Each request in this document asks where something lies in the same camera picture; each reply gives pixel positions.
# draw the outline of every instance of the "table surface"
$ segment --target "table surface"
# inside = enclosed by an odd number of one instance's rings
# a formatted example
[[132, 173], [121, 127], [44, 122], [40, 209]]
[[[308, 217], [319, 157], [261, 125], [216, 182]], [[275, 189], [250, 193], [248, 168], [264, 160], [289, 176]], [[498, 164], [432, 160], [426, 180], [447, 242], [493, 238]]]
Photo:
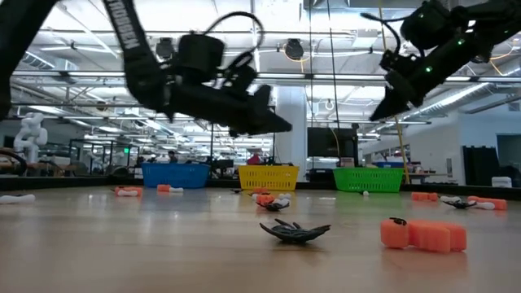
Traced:
[[[517, 292], [521, 203], [456, 210], [409, 194], [298, 190], [280, 213], [226, 189], [116, 198], [109, 187], [31, 191], [0, 206], [0, 292]], [[390, 216], [467, 228], [468, 249], [435, 254], [379, 241]], [[259, 227], [332, 224], [305, 247]]]

